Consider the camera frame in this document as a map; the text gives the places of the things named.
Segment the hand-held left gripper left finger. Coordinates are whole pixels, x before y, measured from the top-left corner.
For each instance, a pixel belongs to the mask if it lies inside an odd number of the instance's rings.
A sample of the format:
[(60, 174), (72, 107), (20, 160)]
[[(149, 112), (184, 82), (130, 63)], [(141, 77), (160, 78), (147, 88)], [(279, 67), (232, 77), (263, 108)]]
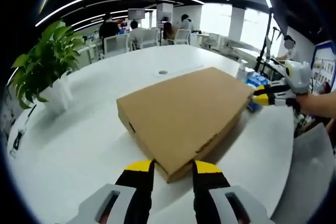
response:
[(70, 223), (147, 223), (152, 207), (155, 161), (127, 166), (114, 184), (85, 199)]

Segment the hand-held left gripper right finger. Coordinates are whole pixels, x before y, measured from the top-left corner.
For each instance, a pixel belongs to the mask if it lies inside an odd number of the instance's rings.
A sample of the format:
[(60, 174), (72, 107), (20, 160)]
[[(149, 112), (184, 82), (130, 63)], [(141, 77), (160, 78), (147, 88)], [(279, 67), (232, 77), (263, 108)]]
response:
[(270, 223), (263, 204), (242, 187), (230, 185), (216, 165), (193, 161), (192, 172), (197, 223)]

